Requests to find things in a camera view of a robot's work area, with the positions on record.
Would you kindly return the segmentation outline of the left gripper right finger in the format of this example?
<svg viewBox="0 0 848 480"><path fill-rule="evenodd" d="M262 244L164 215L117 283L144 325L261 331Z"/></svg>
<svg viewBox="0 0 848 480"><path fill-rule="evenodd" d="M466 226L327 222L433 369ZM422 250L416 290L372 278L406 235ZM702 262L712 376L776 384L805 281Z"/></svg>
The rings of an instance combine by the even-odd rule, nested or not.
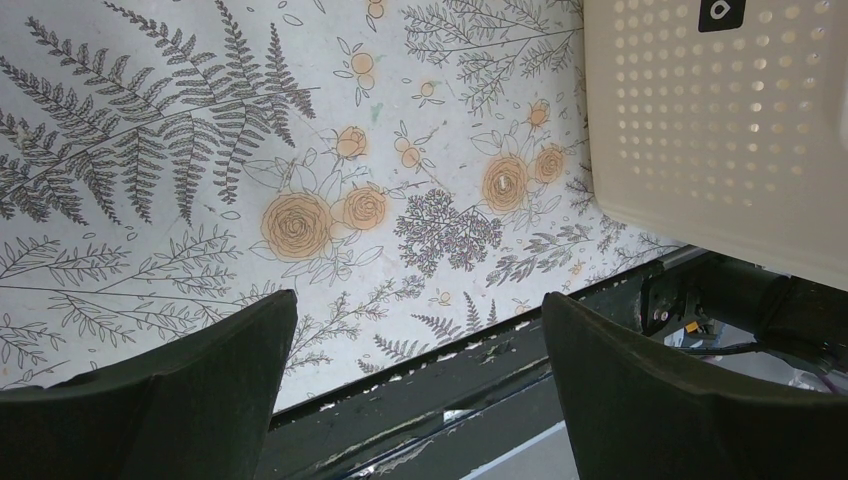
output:
<svg viewBox="0 0 848 480"><path fill-rule="evenodd" d="M843 479L847 400L709 364L560 293L546 349L583 479Z"/></svg>

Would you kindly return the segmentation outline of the cream large container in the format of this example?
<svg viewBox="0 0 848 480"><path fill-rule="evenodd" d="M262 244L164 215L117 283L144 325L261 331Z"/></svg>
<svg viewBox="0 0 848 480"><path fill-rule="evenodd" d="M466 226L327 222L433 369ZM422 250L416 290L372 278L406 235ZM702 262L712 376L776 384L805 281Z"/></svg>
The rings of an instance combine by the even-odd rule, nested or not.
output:
<svg viewBox="0 0 848 480"><path fill-rule="evenodd" d="M588 1L592 179L612 219L847 286L847 5Z"/></svg>

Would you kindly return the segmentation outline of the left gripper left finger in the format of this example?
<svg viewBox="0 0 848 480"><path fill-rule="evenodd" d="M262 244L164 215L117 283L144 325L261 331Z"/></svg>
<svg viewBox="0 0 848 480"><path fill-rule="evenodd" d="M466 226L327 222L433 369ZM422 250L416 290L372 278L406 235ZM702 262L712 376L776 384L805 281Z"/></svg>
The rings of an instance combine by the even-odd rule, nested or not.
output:
<svg viewBox="0 0 848 480"><path fill-rule="evenodd" d="M5 479L250 479L298 322L281 290L179 340L1 394Z"/></svg>

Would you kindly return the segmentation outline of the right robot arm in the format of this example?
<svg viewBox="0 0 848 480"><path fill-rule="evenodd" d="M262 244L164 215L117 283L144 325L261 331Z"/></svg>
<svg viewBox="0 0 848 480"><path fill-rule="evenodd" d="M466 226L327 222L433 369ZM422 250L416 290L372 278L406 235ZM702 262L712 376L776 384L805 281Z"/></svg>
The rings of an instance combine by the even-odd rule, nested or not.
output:
<svg viewBox="0 0 848 480"><path fill-rule="evenodd" d="M647 280L639 319L654 339L714 321L751 334L746 352L811 373L847 371L846 291L724 255L706 253Z"/></svg>

